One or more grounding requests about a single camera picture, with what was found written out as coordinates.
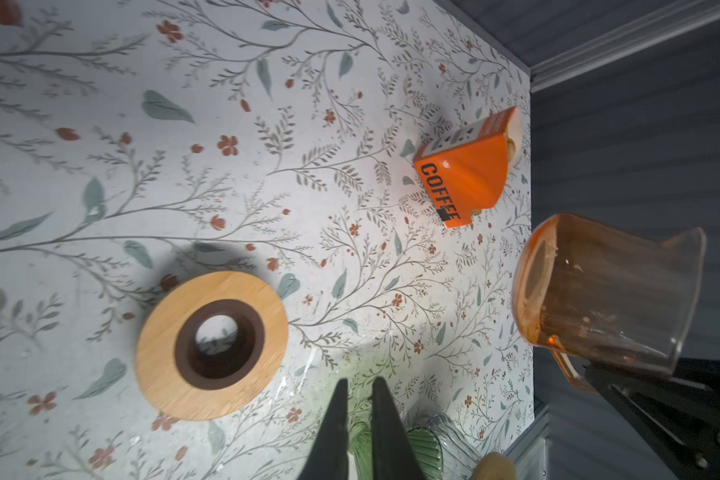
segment red flower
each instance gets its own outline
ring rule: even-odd
[[[222,135],[221,141],[216,144],[216,146],[221,149],[221,153],[224,154],[225,157],[237,155],[237,148],[235,145],[237,145],[237,137],[227,137],[226,135]]]
[[[21,9],[15,0],[0,0],[0,24],[8,27],[23,27]]]
[[[167,432],[168,430],[170,430],[173,424],[178,421],[178,418],[171,417],[165,413],[160,412],[159,414],[157,414],[157,419],[152,422],[152,431],[156,432],[158,428],[162,427],[162,429]]]
[[[32,395],[28,400],[27,403],[30,405],[34,405],[31,410],[29,410],[29,414],[32,416],[39,415],[43,410],[53,410],[56,408],[56,403],[54,403],[54,400],[56,399],[56,392],[50,392],[48,393],[45,398],[40,399],[39,395]]]
[[[163,292],[170,292],[179,285],[179,277],[176,275],[165,275],[160,281],[160,286],[163,287]]]
[[[157,25],[157,31],[167,36],[168,42],[171,43],[176,43],[177,41],[184,38],[184,35],[181,33],[180,30],[181,28],[179,28],[179,25],[174,25],[167,20],[163,20],[162,25]]]
[[[56,135],[66,141],[77,140],[80,138],[77,132],[72,128],[57,128]]]
[[[97,448],[96,452],[94,452],[94,456],[88,458],[88,463],[94,468],[94,470],[97,468],[106,468],[106,466],[115,461],[114,458],[112,458],[112,454],[114,452],[114,445],[110,445],[106,448]]]
[[[179,448],[179,451],[176,452],[176,456],[174,457],[177,462],[181,462],[181,459],[184,458],[184,455],[186,455],[187,450],[188,450],[187,447]]]
[[[224,227],[226,226],[226,220],[223,218],[219,218],[218,215],[214,215],[211,219],[211,226],[214,230],[224,230]]]
[[[326,110],[326,116],[324,117],[324,120],[326,123],[332,124],[336,121],[336,114],[333,113],[333,110]]]
[[[291,408],[291,411],[286,414],[286,418],[288,418],[288,423],[298,422],[298,416],[301,414],[302,410],[300,408]]]

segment amber glass jug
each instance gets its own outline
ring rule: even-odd
[[[528,342],[552,350],[575,386],[593,391],[566,354],[669,377],[699,298],[706,235],[657,243],[572,214],[528,239],[512,310]]]

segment gray wall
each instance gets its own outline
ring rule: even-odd
[[[703,227],[699,308],[683,356],[720,359],[720,22],[534,94],[533,224],[559,211],[664,240]],[[550,478],[674,478],[602,398],[546,350]]]
[[[526,65],[588,42],[672,0],[452,0]]]

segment table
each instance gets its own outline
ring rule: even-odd
[[[446,230],[422,142],[512,105],[499,204]],[[530,228],[529,79],[429,0],[0,0],[0,478],[293,478],[337,379],[384,376],[482,451],[533,420],[510,314]],[[139,393],[151,307],[253,273],[286,358],[238,412]]]

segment brown inner ring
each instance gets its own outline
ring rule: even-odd
[[[237,323],[237,338],[228,350],[215,355],[195,343],[200,326],[215,315]],[[181,327],[176,338],[176,367],[189,384],[203,390],[234,385],[253,370],[264,350],[264,324],[250,305],[239,300],[217,300],[199,308]]]

